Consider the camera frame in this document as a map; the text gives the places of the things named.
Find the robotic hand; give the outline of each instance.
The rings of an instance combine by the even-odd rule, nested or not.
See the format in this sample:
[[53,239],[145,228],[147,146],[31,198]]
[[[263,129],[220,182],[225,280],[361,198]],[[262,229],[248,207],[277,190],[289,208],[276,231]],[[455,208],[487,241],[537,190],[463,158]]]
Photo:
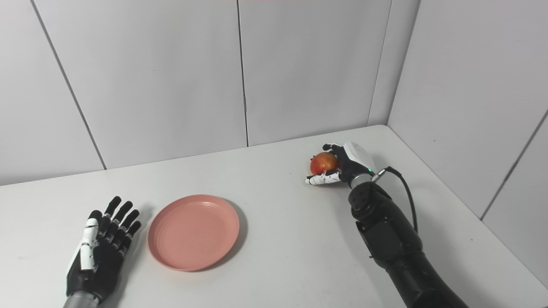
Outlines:
[[[371,258],[386,270],[409,308],[468,308],[445,284],[423,252],[416,229],[413,199],[401,174],[386,167],[375,174],[373,159],[360,146],[326,144],[324,151],[337,157],[339,168],[308,176],[311,185],[337,181],[348,183],[352,191],[348,201],[358,232]],[[414,227],[392,198],[375,182],[385,173],[398,176],[406,187],[412,205]]]
[[141,227],[141,222],[135,221],[138,210],[125,216],[133,206],[131,201],[125,202],[112,218],[121,201],[116,196],[104,215],[99,210],[90,214],[67,274],[64,308],[96,308],[114,292],[124,257]]

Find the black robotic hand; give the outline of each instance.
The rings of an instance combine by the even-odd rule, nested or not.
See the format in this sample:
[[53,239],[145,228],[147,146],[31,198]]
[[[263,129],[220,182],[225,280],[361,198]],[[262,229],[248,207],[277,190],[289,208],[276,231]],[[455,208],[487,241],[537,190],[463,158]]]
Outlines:
[[375,165],[371,156],[354,142],[347,142],[343,146],[325,144],[323,150],[335,155],[339,167],[322,174],[307,176],[307,184],[320,185],[342,181],[351,185],[358,176],[370,180],[375,175]]
[[112,217],[121,201],[116,196],[104,215],[95,210],[89,216],[79,252],[67,274],[67,296],[85,292],[101,304],[114,292],[124,257],[141,227],[141,222],[135,221],[138,210],[126,216],[133,206],[131,201],[125,202]]

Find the black cable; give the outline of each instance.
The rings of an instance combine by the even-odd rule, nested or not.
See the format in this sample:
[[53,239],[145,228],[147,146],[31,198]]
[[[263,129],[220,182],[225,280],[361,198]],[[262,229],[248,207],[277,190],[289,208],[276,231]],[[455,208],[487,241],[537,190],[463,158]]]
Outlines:
[[402,174],[398,170],[390,166],[386,167],[385,170],[397,176],[402,181],[403,186],[406,188],[407,197],[409,198],[409,205],[411,206],[411,215],[413,216],[413,228],[415,229],[416,233],[419,233],[416,221],[415,202],[413,202],[413,196],[411,196],[411,190],[409,189],[406,180],[403,178]]

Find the white table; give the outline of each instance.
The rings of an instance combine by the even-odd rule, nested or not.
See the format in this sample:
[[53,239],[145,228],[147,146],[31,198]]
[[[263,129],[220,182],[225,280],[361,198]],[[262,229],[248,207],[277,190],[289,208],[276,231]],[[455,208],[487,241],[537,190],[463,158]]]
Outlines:
[[[149,225],[168,203],[196,193],[235,204],[242,230],[229,258],[201,272],[169,270],[149,254],[146,227],[105,307],[404,307],[368,258],[347,186],[304,184],[310,157],[325,142],[348,140],[365,147],[378,167],[403,173],[426,255],[470,307],[548,305],[548,290],[389,128],[375,126],[1,186],[2,307],[61,307],[83,224],[114,195],[132,200]],[[379,184],[409,214],[398,179],[386,175]]]

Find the robot finger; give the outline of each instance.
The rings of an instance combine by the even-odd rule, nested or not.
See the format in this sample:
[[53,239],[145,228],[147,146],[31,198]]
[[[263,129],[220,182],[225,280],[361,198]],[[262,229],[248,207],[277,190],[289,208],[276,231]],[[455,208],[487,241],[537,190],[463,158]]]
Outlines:
[[339,169],[332,169],[322,174],[310,175],[306,177],[305,183],[310,185],[322,185],[340,182],[339,173]]
[[124,240],[122,241],[122,243],[120,244],[120,247],[118,248],[118,252],[120,252],[122,256],[125,256],[125,254],[128,253],[129,246],[131,246],[131,244],[132,244],[132,239],[126,236]]
[[108,216],[109,218],[114,215],[114,210],[120,205],[122,202],[122,198],[120,196],[116,196],[112,199],[111,202],[109,202],[109,206],[106,208],[105,216]]
[[126,235],[127,233],[124,230],[118,229],[116,235],[114,235],[114,238],[112,239],[112,245],[114,248],[118,248],[120,246]]
[[95,210],[89,215],[88,221],[85,224],[84,234],[80,243],[80,266],[83,271],[95,268],[93,248],[97,246],[97,232],[101,217],[101,211]]
[[110,226],[110,218],[105,215],[101,218],[101,220],[99,220],[98,236],[103,237],[106,231],[109,229],[109,226]]
[[133,238],[133,236],[135,235],[135,233],[137,233],[137,230],[141,228],[141,222],[140,221],[136,221],[132,224],[131,227],[129,227],[128,229],[128,236],[130,238]]
[[124,231],[127,231],[129,226],[133,223],[133,221],[139,216],[139,211],[134,209],[131,213],[124,219],[124,222],[122,222],[122,226],[120,228]]
[[114,236],[114,239],[112,240],[112,245],[114,246],[114,248],[120,247],[126,238],[133,239],[133,236],[139,228],[141,228],[141,222],[136,221],[134,224],[131,225],[131,227],[129,227],[129,230],[127,232],[122,229],[118,230],[118,232]]
[[124,216],[129,212],[129,210],[133,207],[133,203],[131,201],[126,201],[124,205],[118,210],[118,213],[114,216],[112,219],[112,222],[115,224],[120,224],[120,221],[124,219]]
[[128,253],[129,246],[131,246],[133,241],[133,236],[137,232],[137,230],[141,228],[141,222],[136,221],[132,224],[131,227],[128,229],[128,233],[125,235],[124,240],[122,240],[122,243],[120,244],[120,247],[118,248],[118,251],[122,256],[125,256],[125,254]]
[[105,233],[105,241],[107,243],[112,242],[112,239],[118,232],[118,224],[116,224],[114,221],[110,223],[106,233]]

